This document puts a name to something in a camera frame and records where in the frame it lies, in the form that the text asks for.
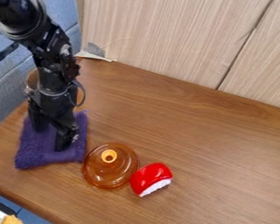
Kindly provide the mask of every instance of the red and white object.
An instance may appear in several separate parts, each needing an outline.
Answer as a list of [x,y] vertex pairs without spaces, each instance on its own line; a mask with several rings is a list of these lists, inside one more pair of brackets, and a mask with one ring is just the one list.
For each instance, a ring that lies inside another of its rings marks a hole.
[[130,180],[133,191],[143,197],[172,182],[172,173],[161,163],[149,164],[135,172]]

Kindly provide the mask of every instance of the wooden table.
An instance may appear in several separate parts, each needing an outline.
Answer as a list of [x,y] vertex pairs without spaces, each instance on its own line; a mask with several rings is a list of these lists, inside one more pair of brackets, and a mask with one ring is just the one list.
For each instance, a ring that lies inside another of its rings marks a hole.
[[144,198],[88,185],[81,164],[13,166],[26,104],[0,124],[0,194],[55,223],[280,223],[280,108],[82,59],[88,149],[130,145],[173,182]]

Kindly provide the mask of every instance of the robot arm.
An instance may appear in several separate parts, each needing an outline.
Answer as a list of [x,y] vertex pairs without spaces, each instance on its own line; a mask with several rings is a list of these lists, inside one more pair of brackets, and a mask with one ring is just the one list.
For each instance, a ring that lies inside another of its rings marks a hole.
[[81,87],[68,36],[48,17],[41,0],[0,0],[0,32],[14,41],[0,52],[0,60],[20,44],[31,51],[38,68],[38,83],[28,93],[33,128],[43,131],[50,123],[57,129],[56,151],[66,149],[78,136],[73,109]]

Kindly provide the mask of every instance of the purple towel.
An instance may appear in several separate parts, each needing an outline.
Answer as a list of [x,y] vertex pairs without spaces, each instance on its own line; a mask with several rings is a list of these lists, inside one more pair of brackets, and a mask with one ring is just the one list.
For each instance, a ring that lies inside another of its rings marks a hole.
[[51,125],[43,133],[37,133],[31,125],[30,118],[24,120],[24,128],[15,157],[15,166],[26,169],[33,166],[59,162],[82,162],[86,149],[88,118],[85,112],[75,114],[79,124],[79,138],[68,149],[55,151],[56,129]]

